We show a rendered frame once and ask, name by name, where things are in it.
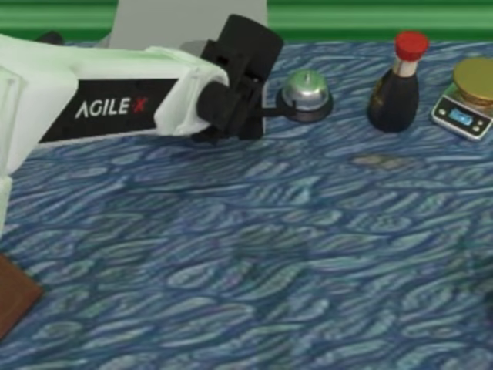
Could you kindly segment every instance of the gold lid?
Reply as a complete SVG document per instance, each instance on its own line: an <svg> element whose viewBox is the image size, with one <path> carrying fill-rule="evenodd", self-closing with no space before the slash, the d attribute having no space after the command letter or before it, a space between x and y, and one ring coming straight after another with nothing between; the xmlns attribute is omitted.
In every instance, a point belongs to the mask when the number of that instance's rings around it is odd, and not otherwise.
<svg viewBox="0 0 493 370"><path fill-rule="evenodd" d="M493 59L467 58L454 68L454 83L464 99L478 105L493 103Z"/></svg>

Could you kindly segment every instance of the silver bell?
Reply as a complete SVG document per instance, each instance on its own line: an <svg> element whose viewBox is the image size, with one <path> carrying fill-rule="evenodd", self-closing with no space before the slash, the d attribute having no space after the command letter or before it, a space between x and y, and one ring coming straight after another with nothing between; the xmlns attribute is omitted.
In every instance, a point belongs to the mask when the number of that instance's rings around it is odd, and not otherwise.
<svg viewBox="0 0 493 370"><path fill-rule="evenodd" d="M277 105L297 111L288 118L312 123L328 116L334 104L325 77L312 69L301 69L287 78L277 95Z"/></svg>

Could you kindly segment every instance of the digital scale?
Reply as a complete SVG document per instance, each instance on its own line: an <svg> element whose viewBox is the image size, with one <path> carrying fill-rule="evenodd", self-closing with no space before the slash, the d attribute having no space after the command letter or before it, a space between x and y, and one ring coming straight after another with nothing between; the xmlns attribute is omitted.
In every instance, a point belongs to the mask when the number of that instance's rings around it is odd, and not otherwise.
<svg viewBox="0 0 493 370"><path fill-rule="evenodd" d="M431 118L469 140L482 139L493 123L493 59L460 61L454 68L454 83L437 101Z"/></svg>

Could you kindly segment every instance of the red letter x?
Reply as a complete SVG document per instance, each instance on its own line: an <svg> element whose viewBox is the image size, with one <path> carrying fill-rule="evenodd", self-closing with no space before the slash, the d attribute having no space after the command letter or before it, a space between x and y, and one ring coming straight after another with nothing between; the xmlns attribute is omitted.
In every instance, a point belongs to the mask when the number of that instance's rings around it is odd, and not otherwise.
<svg viewBox="0 0 493 370"><path fill-rule="evenodd" d="M147 98L137 98L136 102L133 104L133 112L143 112L145 104L147 103Z"/></svg>

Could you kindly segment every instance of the black bottle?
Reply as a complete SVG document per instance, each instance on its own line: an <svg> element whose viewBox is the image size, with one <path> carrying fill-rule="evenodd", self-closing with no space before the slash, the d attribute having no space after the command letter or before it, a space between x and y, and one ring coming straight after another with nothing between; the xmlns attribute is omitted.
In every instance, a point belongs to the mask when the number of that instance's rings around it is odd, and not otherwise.
<svg viewBox="0 0 493 370"><path fill-rule="evenodd" d="M367 108L368 119L376 129L399 133L413 123L419 103L416 68L428 46L428 39L421 33L397 35L395 64L378 81Z"/></svg>

